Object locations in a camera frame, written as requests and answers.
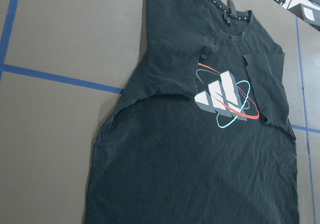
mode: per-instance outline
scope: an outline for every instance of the neckline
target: neckline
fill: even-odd
[[[232,22],[242,22],[247,21],[247,25],[242,29],[242,32],[239,35],[232,35],[224,32],[220,28],[215,27],[212,23],[210,23],[211,28],[222,38],[227,39],[229,41],[240,41],[248,34],[250,28],[252,27],[253,23],[255,22],[255,16],[252,12],[252,10],[247,11],[236,11],[236,16],[231,17],[231,9],[226,6],[221,0],[210,0],[216,7],[221,9],[221,14],[225,13],[227,17],[230,18]]]

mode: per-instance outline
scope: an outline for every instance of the fabric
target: fabric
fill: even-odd
[[[93,147],[86,224],[299,223],[285,54],[251,10],[230,14],[146,0],[147,51]]]

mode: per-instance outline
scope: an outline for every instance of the red orbit line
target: red orbit line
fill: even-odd
[[[205,67],[205,68],[208,68],[208,69],[210,69],[210,70],[212,70],[212,71],[220,74],[219,71],[213,69],[213,68],[210,67],[210,66],[207,66],[207,65],[205,65],[205,64],[202,64],[202,63],[200,63],[200,62],[198,62],[198,65],[199,65],[199,66],[202,66],[202,67]],[[237,86],[237,88],[238,88],[245,96],[247,96],[247,94],[246,94],[239,86]],[[256,111],[258,112],[257,115],[247,115],[247,114],[245,114],[245,113],[238,112],[238,111],[232,109],[231,107],[227,106],[226,104],[224,104],[222,101],[218,100],[217,98],[215,98],[215,97],[213,97],[213,98],[216,99],[218,102],[220,102],[225,108],[229,109],[230,111],[236,113],[237,115],[239,115],[239,116],[241,116],[241,117],[245,117],[245,118],[249,118],[249,119],[254,119],[254,120],[259,119],[260,112],[258,111],[257,105],[256,105],[256,104],[254,103],[254,101],[250,98],[250,96],[249,96],[248,98],[249,98],[249,100],[253,103],[253,105],[255,106],[255,109],[256,109]]]

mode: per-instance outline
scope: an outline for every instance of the black t-shirt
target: black t-shirt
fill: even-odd
[[[281,47],[220,0],[146,0],[146,27],[93,147],[86,223],[298,224]]]

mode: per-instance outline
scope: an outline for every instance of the teal orbit line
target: teal orbit line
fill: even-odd
[[[245,100],[244,100],[244,102],[243,102],[243,104],[242,104],[242,106],[241,106],[241,108],[240,108],[240,112],[241,112],[242,109],[245,107],[245,105],[246,105],[246,103],[247,103],[247,101],[248,101],[248,98],[249,98],[250,83],[249,83],[248,81],[246,81],[246,80],[241,80],[241,81],[237,82],[236,84],[238,85],[239,83],[247,83],[247,84],[248,84],[248,87],[249,87],[248,93],[247,93],[247,95],[246,95],[246,97],[245,97]],[[220,127],[220,128],[227,128],[227,127],[230,126],[232,123],[234,123],[234,121],[238,118],[238,115],[236,115],[236,116],[233,118],[233,120],[231,120],[228,124],[222,126],[222,125],[219,124],[219,120],[218,120],[219,115],[220,115],[219,113],[218,113],[218,115],[216,115],[216,123],[218,124],[218,127]]]

